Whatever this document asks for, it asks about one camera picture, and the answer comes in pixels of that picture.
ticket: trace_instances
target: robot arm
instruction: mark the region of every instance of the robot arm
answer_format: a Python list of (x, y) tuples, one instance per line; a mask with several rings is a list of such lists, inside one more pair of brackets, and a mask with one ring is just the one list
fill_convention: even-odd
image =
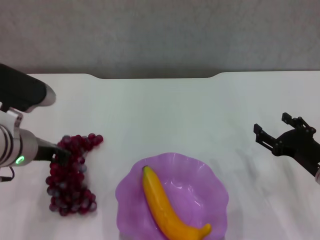
[(273, 138), (264, 132), (262, 127), (255, 124), (253, 127), (255, 141), (269, 149), (275, 156), (293, 158), (320, 184), (320, 144), (313, 138), (316, 129), (309, 126), (302, 117), (292, 118), (286, 112), (282, 114), (282, 121), (294, 129), (283, 133), (278, 138)]
[[(31, 161), (51, 162), (55, 155), (59, 163), (67, 161), (68, 151), (20, 128), (21, 112), (30, 113), (55, 101), (55, 92), (47, 84), (0, 64), (0, 168), (25, 166)], [(0, 182), (11, 181), (12, 173), (12, 177), (0, 177)]]

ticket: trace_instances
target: white tabletop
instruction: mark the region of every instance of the white tabletop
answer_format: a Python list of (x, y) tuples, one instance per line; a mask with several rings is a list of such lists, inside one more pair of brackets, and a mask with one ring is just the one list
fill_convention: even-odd
[[(320, 186), (289, 157), (255, 142), (258, 123), (273, 137), (291, 129), (283, 112), (320, 131), (320, 72), (234, 72), (200, 79), (99, 79), (32, 75), (57, 101), (25, 114), (22, 128), (57, 142), (102, 134), (87, 158), (97, 213), (62, 218), (49, 211), (46, 162), (15, 168), (0, 184), (3, 240), (118, 240), (115, 189), (138, 160), (176, 152), (207, 163), (229, 193), (225, 240), (318, 240)], [(315, 134), (319, 142), (320, 133)]]

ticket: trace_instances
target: grape bunch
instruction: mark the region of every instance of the grape bunch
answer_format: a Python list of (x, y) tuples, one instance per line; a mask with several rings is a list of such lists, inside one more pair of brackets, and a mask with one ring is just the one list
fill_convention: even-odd
[(104, 141), (101, 135), (64, 136), (57, 144), (71, 152), (66, 165), (50, 163), (50, 176), (45, 180), (47, 193), (51, 196), (49, 209), (61, 216), (79, 213), (84, 215), (97, 209), (96, 195), (84, 183), (87, 166), (84, 154)]

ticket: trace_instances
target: purple plate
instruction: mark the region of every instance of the purple plate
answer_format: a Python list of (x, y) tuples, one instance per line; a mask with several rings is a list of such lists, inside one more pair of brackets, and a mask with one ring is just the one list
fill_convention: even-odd
[(148, 165), (158, 175), (180, 219), (201, 228), (209, 223), (205, 240), (220, 240), (227, 231), (228, 193), (211, 168), (197, 159), (178, 153), (148, 157), (133, 165), (115, 190), (118, 201), (116, 225), (132, 240), (166, 240), (155, 223), (145, 199), (142, 168)]

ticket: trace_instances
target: banana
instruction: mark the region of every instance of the banana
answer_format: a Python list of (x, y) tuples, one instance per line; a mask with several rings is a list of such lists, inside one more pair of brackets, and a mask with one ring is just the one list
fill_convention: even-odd
[(151, 214), (169, 240), (202, 240), (210, 234), (211, 225), (208, 223), (198, 229), (179, 219), (157, 174), (149, 166), (143, 168), (142, 185)]

